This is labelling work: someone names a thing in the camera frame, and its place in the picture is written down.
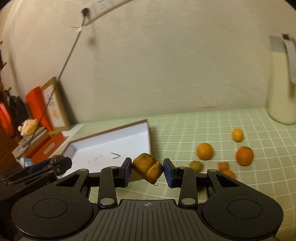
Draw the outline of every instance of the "metal screw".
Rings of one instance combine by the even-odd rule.
[[[184,205],[193,205],[195,203],[195,200],[193,198],[183,198],[181,200],[181,203],[183,203]]]
[[[111,205],[113,204],[115,201],[112,198],[106,197],[100,200],[100,203],[103,204],[104,206],[106,205]]]

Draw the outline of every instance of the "red folder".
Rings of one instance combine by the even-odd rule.
[[[13,128],[10,116],[5,108],[4,103],[0,103],[0,122],[2,123],[2,126],[6,134],[8,134],[10,137],[14,137],[15,130]]]
[[[41,92],[40,86],[32,89],[27,95],[26,95],[28,106],[31,110],[31,113],[34,118],[37,120],[40,120],[41,116],[43,115],[45,111],[45,103],[43,99],[43,95]],[[40,123],[48,130],[53,131],[51,122],[49,120],[49,117],[47,113],[43,116]]]

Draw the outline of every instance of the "black bag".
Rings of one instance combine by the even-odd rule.
[[[17,129],[29,118],[26,106],[19,96],[9,96],[9,107],[12,115],[12,122]]]

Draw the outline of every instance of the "picture frame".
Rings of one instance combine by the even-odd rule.
[[[56,82],[56,78],[53,77],[41,87],[45,104],[48,103]],[[47,108],[47,114],[55,131],[68,131],[71,129],[58,88],[54,90]]]

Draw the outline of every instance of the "book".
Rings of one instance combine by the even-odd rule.
[[[39,134],[34,140],[32,140],[30,144],[30,149],[40,140],[44,137],[44,135],[47,135],[48,131],[44,128],[43,132]],[[13,151],[12,154],[15,157],[15,159],[18,161],[23,155],[25,155],[27,146],[29,145],[29,141],[27,142],[27,145],[25,147],[17,146]]]
[[[37,137],[38,137],[38,136],[39,136],[44,130],[46,130],[44,126],[43,126],[43,127],[40,127],[40,128],[35,132],[34,137],[33,137],[33,140],[34,140],[35,138],[37,138]],[[28,146],[31,137],[32,137],[32,135],[27,136],[26,138],[21,139],[21,140],[19,141],[19,143],[18,143],[19,146],[22,147],[22,148],[25,148],[26,146]]]

